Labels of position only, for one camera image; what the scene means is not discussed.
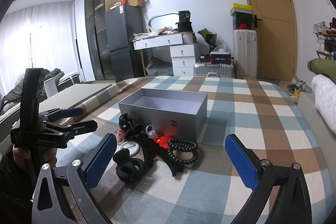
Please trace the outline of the person's left hand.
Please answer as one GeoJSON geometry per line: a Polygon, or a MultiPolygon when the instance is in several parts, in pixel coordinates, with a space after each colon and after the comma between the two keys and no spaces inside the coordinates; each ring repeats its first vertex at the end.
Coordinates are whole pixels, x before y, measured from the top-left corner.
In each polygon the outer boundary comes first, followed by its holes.
{"type": "MultiPolygon", "coordinates": [[[[30,160],[31,153],[30,150],[24,148],[13,147],[13,157],[15,163],[22,169],[26,168],[26,161],[30,160]]],[[[56,166],[57,157],[56,157],[57,149],[51,148],[44,153],[44,161],[49,163],[52,167],[56,166]]]]}

